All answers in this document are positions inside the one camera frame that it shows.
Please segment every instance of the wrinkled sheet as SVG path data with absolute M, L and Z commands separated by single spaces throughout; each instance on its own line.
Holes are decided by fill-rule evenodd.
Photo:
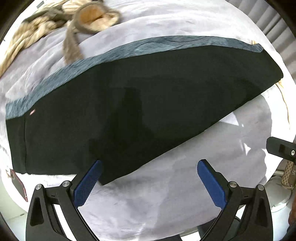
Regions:
M 282 58 L 261 30 L 240 10 L 224 0 L 105 0 L 122 12 L 123 23 L 94 36 L 79 35 L 85 57 L 117 46 L 166 35 L 219 36 L 246 43 L 255 40 L 281 67 L 285 99 L 295 103 L 296 86 Z M 30 93 L 43 79 L 64 66 L 62 28 L 23 50 L 0 79 L 0 165 L 11 167 L 5 127 L 5 104 Z M 277 86 L 249 101 L 200 135 L 168 151 L 135 172 L 105 186 L 96 184 L 86 204 L 79 208 L 100 240 L 156 240 L 203 224 L 220 211 L 211 201 L 196 172 L 200 159 L 228 180 L 254 187 L 271 177 L 281 159 L 266 152 L 269 136 L 293 141 L 295 107 Z M 34 187 L 60 185 L 74 176 L 19 175 L 28 199 Z M 28 211 L 26 203 L 2 175 L 12 199 Z

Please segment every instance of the red phone case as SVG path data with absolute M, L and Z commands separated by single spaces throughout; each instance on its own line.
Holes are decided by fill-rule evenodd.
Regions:
M 26 202 L 28 202 L 25 186 L 22 183 L 22 181 L 19 179 L 19 177 L 16 175 L 15 171 L 12 169 L 10 169 L 10 177 L 11 177 L 12 183 L 15 186 L 15 188 L 17 189 L 17 191 L 20 193 L 20 195 L 23 197 L 23 199 Z

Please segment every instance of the silver bolt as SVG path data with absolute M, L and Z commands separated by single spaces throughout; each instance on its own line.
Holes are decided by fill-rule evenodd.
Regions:
M 63 187 L 67 187 L 67 186 L 69 186 L 70 185 L 70 182 L 69 181 L 64 181 L 63 182 Z
M 258 185 L 258 189 L 259 189 L 260 191 L 263 191 L 263 190 L 264 190 L 264 186 L 263 186 L 263 185 Z
M 237 183 L 236 182 L 230 182 L 229 186 L 231 186 L 232 188 L 236 188 L 237 187 Z
M 38 185 L 35 187 L 36 190 L 39 190 L 39 189 L 41 189 L 41 188 L 42 188 L 42 185 L 41 185 L 41 184 L 38 184 Z

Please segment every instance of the gray curtain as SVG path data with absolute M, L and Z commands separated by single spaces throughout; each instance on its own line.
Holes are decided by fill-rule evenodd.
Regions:
M 281 16 L 264 0 L 226 0 L 244 12 L 261 29 L 296 82 L 296 38 Z

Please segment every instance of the blue gripper pad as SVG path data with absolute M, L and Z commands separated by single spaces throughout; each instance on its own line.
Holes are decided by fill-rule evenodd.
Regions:
M 73 204 L 76 208 L 83 206 L 94 185 L 103 172 L 103 164 L 97 160 L 73 192 Z
M 215 206 L 223 209 L 226 205 L 225 192 L 202 160 L 197 164 L 197 173 Z

